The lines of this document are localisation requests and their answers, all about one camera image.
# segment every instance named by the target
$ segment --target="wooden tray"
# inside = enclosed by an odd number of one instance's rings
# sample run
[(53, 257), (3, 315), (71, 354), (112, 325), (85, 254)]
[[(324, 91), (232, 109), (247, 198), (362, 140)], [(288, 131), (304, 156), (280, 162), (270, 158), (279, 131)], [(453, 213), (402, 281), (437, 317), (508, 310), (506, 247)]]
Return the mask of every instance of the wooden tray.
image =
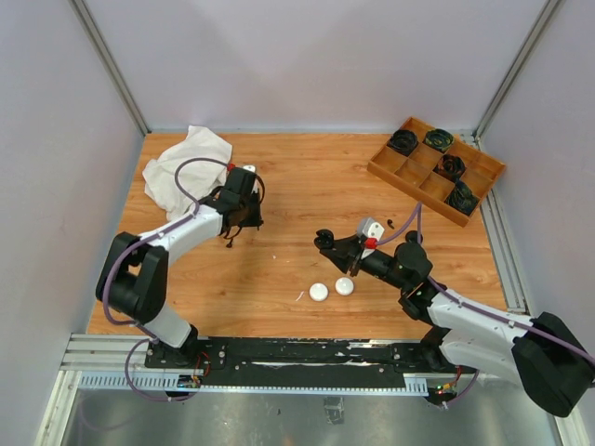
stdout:
[(455, 142), (445, 154), (456, 155), (463, 160), (466, 169), (461, 181), (467, 184), (473, 195), (479, 199), (467, 216), (444, 202), (455, 188), (455, 183), (433, 172), (443, 154), (424, 144), (423, 140), (426, 133), (434, 127), (411, 117), (401, 129), (416, 134), (417, 147), (409, 156), (403, 156), (385, 144), (369, 161), (368, 172), (421, 201), (457, 225), (465, 227), (480, 207), (487, 192), (504, 172), (506, 165), (455, 138)]

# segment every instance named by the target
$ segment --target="white round object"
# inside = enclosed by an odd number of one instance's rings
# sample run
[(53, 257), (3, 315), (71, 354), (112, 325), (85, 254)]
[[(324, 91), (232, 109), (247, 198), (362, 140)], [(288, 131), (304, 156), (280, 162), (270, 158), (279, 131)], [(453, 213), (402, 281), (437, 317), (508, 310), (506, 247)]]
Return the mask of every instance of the white round object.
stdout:
[(315, 283), (310, 287), (310, 297), (316, 302), (322, 302), (328, 297), (328, 288), (324, 283)]
[(335, 282), (335, 289), (340, 295), (353, 293), (353, 281), (349, 277), (341, 277)]

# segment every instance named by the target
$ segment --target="crumpled towel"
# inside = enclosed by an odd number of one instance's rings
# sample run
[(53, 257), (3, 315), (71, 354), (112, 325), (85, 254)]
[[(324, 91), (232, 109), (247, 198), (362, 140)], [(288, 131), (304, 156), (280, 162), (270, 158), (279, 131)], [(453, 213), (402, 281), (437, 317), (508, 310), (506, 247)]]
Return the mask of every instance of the crumpled towel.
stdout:
[[(228, 163), (231, 144), (206, 127), (190, 125), (186, 139), (164, 151), (157, 160), (150, 160), (142, 171), (145, 193), (167, 211), (168, 221), (181, 217), (192, 203), (176, 186), (174, 173), (181, 163), (196, 157)], [(197, 161), (182, 168), (179, 182), (194, 198), (201, 199), (216, 186), (222, 186), (225, 177), (224, 166)]]

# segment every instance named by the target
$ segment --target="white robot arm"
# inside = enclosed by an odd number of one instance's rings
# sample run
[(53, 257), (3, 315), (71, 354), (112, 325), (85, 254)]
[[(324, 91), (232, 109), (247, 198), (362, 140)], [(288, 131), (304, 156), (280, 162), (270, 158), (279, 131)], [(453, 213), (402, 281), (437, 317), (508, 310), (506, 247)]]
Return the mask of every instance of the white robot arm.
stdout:
[(432, 264), (416, 231), (406, 234), (393, 256), (377, 250), (383, 232), (369, 217), (345, 239), (319, 230), (314, 244), (344, 273), (362, 270), (401, 291), (404, 312), (432, 327), (422, 350), (435, 371), (448, 363), (469, 366), (522, 386), (549, 413), (572, 411), (592, 386), (595, 366), (559, 318), (507, 313), (447, 289), (430, 277)]
[[(260, 203), (264, 189), (259, 190), (258, 184), (264, 187), (253, 165), (232, 167), (225, 185), (201, 200), (197, 209), (138, 236), (118, 234), (96, 289), (106, 316), (109, 317), (107, 307), (114, 308), (171, 348), (182, 354), (192, 351), (197, 329), (165, 302), (168, 267), (209, 239), (224, 234), (232, 241), (242, 228), (259, 228), (263, 223)], [(229, 238), (235, 228), (237, 231)], [(133, 272), (134, 267), (140, 267), (138, 272)]]

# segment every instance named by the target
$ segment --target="wood grain surface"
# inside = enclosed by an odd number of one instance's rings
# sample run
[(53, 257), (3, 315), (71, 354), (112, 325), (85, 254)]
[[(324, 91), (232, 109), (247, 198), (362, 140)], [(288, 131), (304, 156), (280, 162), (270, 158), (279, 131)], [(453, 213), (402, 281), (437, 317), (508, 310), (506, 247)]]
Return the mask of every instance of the wood grain surface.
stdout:
[[(263, 177), (265, 223), (260, 231), (243, 230), (232, 249), (217, 238), (172, 266), (167, 301), (182, 318), (202, 335), (221, 336), (418, 339), (429, 330), (403, 313), (398, 290), (365, 273), (353, 278), (352, 295), (337, 294), (341, 273), (312, 242), (322, 228), (337, 238), (350, 236), (364, 216), (383, 223), (390, 218), (398, 227), (410, 215), (413, 199), (366, 172), (387, 135), (221, 136), (233, 145), (236, 164), (255, 164)], [(120, 230), (140, 233), (166, 223), (165, 211), (144, 193), (141, 172), (150, 159), (184, 138), (147, 136)], [(423, 234), (434, 278), (479, 302), (505, 308), (479, 213), (463, 229), (424, 208)], [(383, 250), (392, 254), (396, 244)], [(322, 303), (308, 296), (315, 282), (329, 288)], [(88, 331), (136, 333), (110, 325), (99, 305)]]

